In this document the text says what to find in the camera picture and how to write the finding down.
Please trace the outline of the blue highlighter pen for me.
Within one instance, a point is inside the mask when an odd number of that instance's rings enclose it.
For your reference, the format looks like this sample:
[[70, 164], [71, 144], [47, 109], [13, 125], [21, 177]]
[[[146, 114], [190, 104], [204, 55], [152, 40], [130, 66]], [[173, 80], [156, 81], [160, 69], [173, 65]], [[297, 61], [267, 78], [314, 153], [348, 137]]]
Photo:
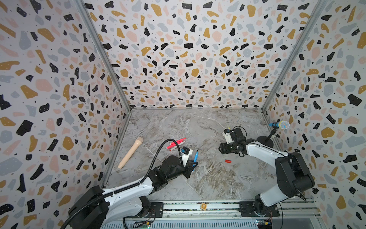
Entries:
[[193, 172], [195, 171], [195, 168], [197, 167], [197, 159], [198, 159], [198, 150], [194, 156], [194, 160], [193, 160]]

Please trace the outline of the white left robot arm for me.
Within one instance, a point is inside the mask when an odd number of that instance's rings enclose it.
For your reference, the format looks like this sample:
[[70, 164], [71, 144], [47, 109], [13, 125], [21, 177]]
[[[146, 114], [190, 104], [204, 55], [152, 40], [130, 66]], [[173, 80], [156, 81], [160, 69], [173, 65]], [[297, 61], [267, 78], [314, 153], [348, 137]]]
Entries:
[[162, 165], [151, 170], [146, 179], [113, 189], [94, 186], [71, 207], [69, 217], [61, 227], [99, 229], [117, 219], [142, 218], [151, 208], [148, 195], [161, 190], [170, 180], [181, 175], [190, 178], [197, 165], [198, 162], [187, 160], [185, 166], [181, 166], [178, 157], [169, 156]]

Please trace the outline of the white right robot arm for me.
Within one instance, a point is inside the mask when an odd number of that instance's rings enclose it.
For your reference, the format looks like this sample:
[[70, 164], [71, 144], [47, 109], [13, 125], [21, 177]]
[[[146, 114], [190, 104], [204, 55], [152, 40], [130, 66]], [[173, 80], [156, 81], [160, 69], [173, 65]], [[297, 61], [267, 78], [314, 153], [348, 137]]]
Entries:
[[245, 207], [248, 213], [265, 216], [269, 209], [276, 204], [299, 195], [311, 189], [315, 181], [303, 157], [298, 152], [286, 153], [275, 150], [254, 139], [236, 137], [234, 133], [223, 133], [226, 140], [221, 143], [221, 154], [240, 154], [256, 157], [269, 164], [276, 171], [276, 184], [269, 190], [255, 196], [252, 206]]

